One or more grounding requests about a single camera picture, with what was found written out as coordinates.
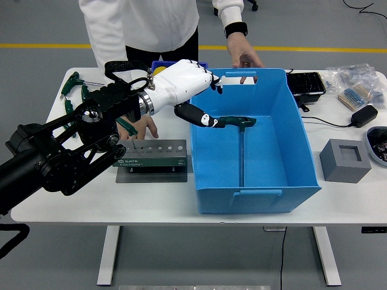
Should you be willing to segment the person's left hand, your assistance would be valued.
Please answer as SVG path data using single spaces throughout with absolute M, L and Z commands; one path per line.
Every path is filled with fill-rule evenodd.
M 232 33 L 227 38 L 227 50 L 232 58 L 232 68 L 263 68 L 264 64 L 240 32 Z

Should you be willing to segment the person's right hand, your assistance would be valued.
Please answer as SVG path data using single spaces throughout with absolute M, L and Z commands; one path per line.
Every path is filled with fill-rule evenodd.
M 149 133 L 154 138 L 158 138 L 158 130 L 152 117 L 148 115 L 142 115 L 141 119 L 135 123 L 130 122 L 125 116 L 123 116 L 122 119 L 124 119 L 127 123 L 129 123 L 136 129 L 137 135 L 130 135 L 121 124 L 117 123 L 117 129 L 121 140 L 130 140 L 133 138 L 138 140 L 144 140 L 147 131 L 149 131 Z

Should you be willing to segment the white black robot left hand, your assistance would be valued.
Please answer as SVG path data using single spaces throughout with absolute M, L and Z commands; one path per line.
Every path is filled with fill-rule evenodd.
M 141 93 L 143 114 L 154 115 L 165 106 L 173 106 L 175 115 L 199 127 L 220 127 L 223 121 L 211 117 L 188 101 L 205 91 L 216 89 L 222 93 L 221 79 L 193 60 L 180 60 L 153 78 L 154 89 L 145 88 Z

